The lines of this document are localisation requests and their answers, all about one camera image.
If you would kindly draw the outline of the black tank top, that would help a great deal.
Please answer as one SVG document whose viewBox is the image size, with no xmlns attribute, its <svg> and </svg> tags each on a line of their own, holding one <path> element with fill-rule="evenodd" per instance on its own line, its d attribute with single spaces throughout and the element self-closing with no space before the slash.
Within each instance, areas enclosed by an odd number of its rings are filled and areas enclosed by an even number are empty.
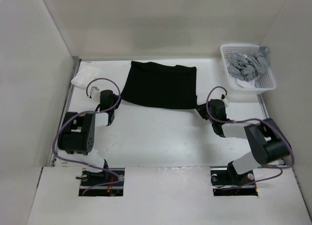
<svg viewBox="0 0 312 225">
<path fill-rule="evenodd" d="M 196 67 L 132 61 L 121 97 L 145 107 L 196 109 L 196 76 Z"/>
</svg>

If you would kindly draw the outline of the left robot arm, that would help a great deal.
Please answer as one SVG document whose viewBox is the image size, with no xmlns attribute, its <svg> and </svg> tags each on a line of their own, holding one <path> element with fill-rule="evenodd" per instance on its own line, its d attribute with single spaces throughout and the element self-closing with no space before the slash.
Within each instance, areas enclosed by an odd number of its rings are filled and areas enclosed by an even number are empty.
<svg viewBox="0 0 312 225">
<path fill-rule="evenodd" d="M 57 146 L 69 155 L 87 156 L 92 152 L 97 127 L 110 126 L 115 119 L 121 96 L 112 90 L 97 93 L 98 105 L 90 112 L 66 112 L 57 137 Z"/>
</svg>

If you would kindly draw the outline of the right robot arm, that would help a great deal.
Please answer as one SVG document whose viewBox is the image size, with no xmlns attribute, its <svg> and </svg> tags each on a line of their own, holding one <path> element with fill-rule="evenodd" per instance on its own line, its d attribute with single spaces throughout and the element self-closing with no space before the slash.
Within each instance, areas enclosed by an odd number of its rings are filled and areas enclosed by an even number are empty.
<svg viewBox="0 0 312 225">
<path fill-rule="evenodd" d="M 212 182 L 237 185 L 254 169 L 291 155 L 291 147 L 273 119 L 250 120 L 246 123 L 227 118 L 223 100 L 212 99 L 196 107 L 199 115 L 209 120 L 213 131 L 222 138 L 248 141 L 250 152 L 231 161 L 226 170 L 212 174 Z"/>
</svg>

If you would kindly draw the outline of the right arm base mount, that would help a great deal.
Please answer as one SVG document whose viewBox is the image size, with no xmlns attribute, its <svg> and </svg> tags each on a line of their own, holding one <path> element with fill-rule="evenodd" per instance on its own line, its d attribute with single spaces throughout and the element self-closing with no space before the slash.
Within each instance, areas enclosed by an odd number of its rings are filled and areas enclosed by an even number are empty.
<svg viewBox="0 0 312 225">
<path fill-rule="evenodd" d="M 252 170 L 237 174 L 232 164 L 212 167 L 211 184 L 214 196 L 258 196 Z"/>
</svg>

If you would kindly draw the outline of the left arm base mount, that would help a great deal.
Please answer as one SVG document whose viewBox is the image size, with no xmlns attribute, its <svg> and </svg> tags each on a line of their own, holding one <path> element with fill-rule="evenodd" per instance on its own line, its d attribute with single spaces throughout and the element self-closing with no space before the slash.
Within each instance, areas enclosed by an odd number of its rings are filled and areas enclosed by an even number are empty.
<svg viewBox="0 0 312 225">
<path fill-rule="evenodd" d="M 76 176 L 80 182 L 79 196 L 82 197 L 122 197 L 124 181 L 113 183 L 118 177 L 105 171 L 91 172 L 83 170 L 81 176 Z"/>
</svg>

